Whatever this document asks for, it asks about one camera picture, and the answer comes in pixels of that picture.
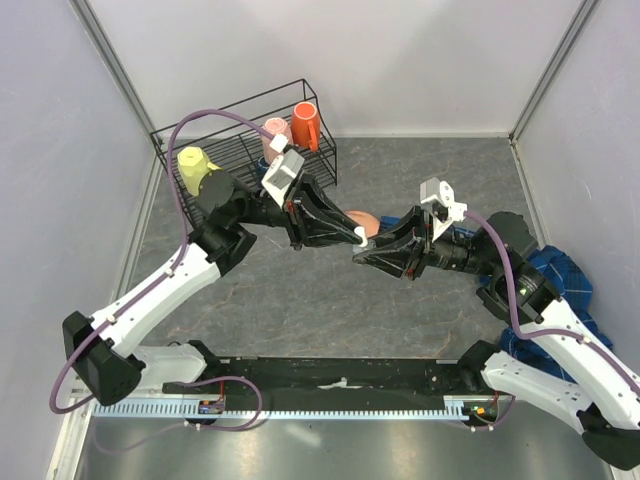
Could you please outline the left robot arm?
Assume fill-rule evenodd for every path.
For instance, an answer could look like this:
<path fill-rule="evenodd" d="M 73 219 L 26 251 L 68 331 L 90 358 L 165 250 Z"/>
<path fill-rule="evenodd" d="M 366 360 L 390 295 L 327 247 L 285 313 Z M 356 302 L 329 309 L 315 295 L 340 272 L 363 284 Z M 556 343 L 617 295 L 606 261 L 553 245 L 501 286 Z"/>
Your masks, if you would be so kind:
<path fill-rule="evenodd" d="M 103 406 L 126 398 L 152 370 L 149 361 L 134 355 L 146 335 L 244 260 L 257 240 L 247 225 L 283 228 L 296 249 L 367 243 L 364 228 L 307 173 L 289 181 L 286 199 L 278 203 L 229 172 L 213 170 L 201 180 L 195 204 L 203 223 L 187 234 L 164 265 L 113 304 L 91 316 L 74 312 L 63 322 L 67 359 Z"/>

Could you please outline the white nail polish cap brush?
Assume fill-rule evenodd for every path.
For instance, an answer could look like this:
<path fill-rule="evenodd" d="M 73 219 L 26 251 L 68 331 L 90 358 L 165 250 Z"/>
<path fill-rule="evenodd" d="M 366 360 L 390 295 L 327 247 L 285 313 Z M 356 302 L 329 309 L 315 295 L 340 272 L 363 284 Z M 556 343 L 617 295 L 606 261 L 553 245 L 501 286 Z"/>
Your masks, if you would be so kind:
<path fill-rule="evenodd" d="M 362 226 L 357 226 L 354 229 L 354 233 L 359 237 L 359 245 L 364 244 L 366 245 L 368 242 L 368 238 L 366 235 L 366 230 L 364 227 Z"/>

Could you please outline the mannequin hand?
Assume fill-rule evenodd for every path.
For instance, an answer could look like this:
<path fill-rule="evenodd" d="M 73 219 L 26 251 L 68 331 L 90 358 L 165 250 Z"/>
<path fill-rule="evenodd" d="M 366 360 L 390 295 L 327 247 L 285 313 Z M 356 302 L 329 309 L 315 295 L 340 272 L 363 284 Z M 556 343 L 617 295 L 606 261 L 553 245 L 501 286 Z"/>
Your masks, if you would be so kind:
<path fill-rule="evenodd" d="M 380 231 L 380 220 L 374 215 L 359 210 L 350 210 L 346 215 L 355 221 L 359 226 L 363 227 L 368 238 L 376 236 Z"/>

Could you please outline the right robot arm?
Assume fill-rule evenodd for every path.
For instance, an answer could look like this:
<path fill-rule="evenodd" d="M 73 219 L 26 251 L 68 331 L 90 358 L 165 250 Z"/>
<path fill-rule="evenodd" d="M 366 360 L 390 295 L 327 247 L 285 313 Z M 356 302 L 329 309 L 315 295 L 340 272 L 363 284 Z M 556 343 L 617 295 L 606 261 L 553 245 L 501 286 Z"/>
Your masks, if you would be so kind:
<path fill-rule="evenodd" d="M 474 344 L 458 381 L 467 392 L 487 387 L 525 401 L 573 428 L 601 460 L 619 470 L 639 465 L 639 375 L 574 312 L 530 255 L 537 242 L 521 216 L 483 218 L 462 210 L 446 217 L 419 207 L 393 228 L 368 236 L 360 224 L 354 260 L 395 277 L 417 278 L 433 267 L 479 275 L 483 306 L 520 340 L 541 348 L 567 374 L 528 366 L 505 350 Z"/>

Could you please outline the blue plaid sleeve forearm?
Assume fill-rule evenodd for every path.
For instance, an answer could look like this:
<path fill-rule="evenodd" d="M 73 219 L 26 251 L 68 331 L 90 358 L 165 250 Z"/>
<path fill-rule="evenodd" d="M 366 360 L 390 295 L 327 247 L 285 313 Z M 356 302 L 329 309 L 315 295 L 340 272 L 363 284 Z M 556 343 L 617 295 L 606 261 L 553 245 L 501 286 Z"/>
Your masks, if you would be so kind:
<path fill-rule="evenodd" d="M 400 221 L 399 217 L 381 216 L 379 219 L 380 225 L 379 225 L 378 232 L 381 233 L 385 230 L 390 229 L 391 227 L 395 226 L 399 221 Z M 456 235 L 464 238 L 471 238 L 475 234 L 473 230 L 469 230 L 469 229 L 454 226 L 454 225 L 450 226 L 447 229 L 447 231 L 450 233 L 455 233 Z"/>

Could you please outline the nail polish bottle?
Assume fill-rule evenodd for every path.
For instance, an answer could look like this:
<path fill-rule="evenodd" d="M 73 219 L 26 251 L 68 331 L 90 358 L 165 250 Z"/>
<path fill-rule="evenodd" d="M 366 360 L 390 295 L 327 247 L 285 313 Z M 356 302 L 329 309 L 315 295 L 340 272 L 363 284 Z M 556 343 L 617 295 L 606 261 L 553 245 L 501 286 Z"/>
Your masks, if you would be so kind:
<path fill-rule="evenodd" d="M 357 254 L 360 254 L 362 252 L 371 250 L 374 247 L 375 247 L 375 242 L 372 241 L 372 240 L 369 240 L 366 245 L 364 245 L 364 244 L 354 245 L 352 251 L 353 251 L 354 255 L 357 255 Z"/>

